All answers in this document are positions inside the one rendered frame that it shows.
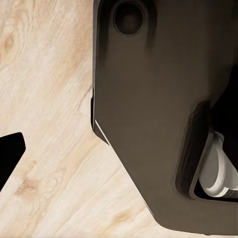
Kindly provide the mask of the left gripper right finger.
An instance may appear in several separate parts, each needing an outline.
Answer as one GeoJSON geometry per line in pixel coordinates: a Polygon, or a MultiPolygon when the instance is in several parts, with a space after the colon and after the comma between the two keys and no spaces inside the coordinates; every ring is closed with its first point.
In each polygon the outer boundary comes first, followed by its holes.
{"type": "Polygon", "coordinates": [[[235,169],[238,171],[238,134],[227,132],[222,149],[235,169]]]}

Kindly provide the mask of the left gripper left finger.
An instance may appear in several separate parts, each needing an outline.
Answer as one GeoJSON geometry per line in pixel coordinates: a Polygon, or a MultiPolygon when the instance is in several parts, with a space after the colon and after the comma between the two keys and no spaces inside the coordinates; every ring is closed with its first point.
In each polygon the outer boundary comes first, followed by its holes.
{"type": "Polygon", "coordinates": [[[0,191],[26,151],[21,132],[0,137],[0,191]]]}

